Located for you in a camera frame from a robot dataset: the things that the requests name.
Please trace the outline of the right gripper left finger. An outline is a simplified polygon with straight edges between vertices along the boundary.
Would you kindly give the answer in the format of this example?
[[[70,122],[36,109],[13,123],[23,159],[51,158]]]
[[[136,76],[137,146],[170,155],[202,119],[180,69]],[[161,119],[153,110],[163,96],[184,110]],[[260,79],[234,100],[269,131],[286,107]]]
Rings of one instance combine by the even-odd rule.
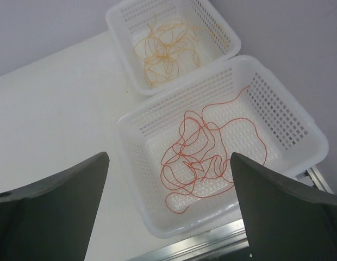
[[[84,260],[108,168],[100,152],[0,193],[0,260]]]

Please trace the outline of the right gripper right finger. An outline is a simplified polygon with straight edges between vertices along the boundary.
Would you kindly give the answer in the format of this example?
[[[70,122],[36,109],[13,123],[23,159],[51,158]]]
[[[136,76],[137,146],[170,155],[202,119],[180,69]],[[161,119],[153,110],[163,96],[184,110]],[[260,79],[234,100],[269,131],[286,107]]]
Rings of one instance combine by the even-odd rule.
[[[253,260],[337,260],[337,195],[241,153],[230,165]]]

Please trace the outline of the red orange wire ball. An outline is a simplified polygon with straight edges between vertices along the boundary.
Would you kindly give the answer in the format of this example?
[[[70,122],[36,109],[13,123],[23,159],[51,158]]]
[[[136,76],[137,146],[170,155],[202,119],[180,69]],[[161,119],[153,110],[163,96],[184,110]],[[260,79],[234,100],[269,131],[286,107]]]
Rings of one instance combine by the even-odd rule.
[[[211,121],[207,122],[202,115],[193,110],[187,110],[179,125],[178,133],[179,139],[166,150],[160,161],[160,180],[162,184],[170,183],[170,186],[165,186],[170,191],[165,198],[166,207],[175,214],[183,214],[188,208],[182,211],[174,210],[167,202],[170,196],[177,194],[198,199],[212,198],[232,190],[235,185],[224,176],[230,158],[218,125]],[[181,161],[192,173],[192,179],[187,183],[180,181],[174,174],[172,164],[177,161]],[[223,179],[231,186],[213,195],[202,197],[195,194],[197,183],[206,179]]]

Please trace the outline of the near white plastic basket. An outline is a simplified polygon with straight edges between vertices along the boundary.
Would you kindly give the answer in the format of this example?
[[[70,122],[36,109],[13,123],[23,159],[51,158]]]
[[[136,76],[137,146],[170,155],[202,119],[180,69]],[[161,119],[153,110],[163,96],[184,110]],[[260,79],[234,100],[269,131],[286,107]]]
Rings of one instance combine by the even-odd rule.
[[[130,192],[150,234],[170,238],[237,208],[231,156],[294,178],[328,140],[256,58],[240,55],[146,100],[114,125]]]

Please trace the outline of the white plastic basket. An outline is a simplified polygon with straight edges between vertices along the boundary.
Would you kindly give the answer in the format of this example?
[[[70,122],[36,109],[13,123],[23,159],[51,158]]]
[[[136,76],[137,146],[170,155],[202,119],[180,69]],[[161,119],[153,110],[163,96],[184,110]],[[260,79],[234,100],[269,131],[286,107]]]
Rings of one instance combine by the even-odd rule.
[[[114,125],[130,192],[150,234],[170,238],[237,208],[231,156],[294,178],[328,140],[256,58],[240,55],[146,100]]]
[[[145,96],[241,50],[209,1],[121,1],[105,20],[132,87]]]

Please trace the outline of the far white plastic basket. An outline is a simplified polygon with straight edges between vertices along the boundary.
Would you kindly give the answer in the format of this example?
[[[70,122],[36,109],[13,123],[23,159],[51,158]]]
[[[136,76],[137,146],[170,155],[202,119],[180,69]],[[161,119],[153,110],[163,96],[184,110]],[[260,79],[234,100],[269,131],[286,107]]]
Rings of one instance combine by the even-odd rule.
[[[241,50],[209,1],[121,1],[105,20],[132,87],[145,96]]]

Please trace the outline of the aluminium mounting rail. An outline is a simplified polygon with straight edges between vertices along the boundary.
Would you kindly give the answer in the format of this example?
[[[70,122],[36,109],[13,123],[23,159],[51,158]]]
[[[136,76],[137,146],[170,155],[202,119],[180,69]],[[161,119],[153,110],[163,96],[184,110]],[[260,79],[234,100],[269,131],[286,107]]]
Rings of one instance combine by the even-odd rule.
[[[241,219],[209,232],[133,258],[133,260],[216,260],[248,247]]]

